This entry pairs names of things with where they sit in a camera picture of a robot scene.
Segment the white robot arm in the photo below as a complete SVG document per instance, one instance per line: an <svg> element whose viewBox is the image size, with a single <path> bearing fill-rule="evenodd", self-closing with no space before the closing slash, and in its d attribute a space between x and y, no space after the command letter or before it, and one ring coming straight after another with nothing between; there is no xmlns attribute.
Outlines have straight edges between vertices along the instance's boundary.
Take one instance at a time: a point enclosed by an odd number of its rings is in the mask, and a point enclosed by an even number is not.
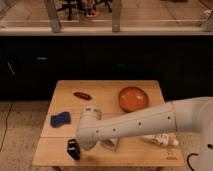
<svg viewBox="0 0 213 171"><path fill-rule="evenodd" d="M106 120L96 106L87 106L80 114L76 139L89 150L99 140L171 132L200 132L196 171L213 169L213 97L170 101Z"/></svg>

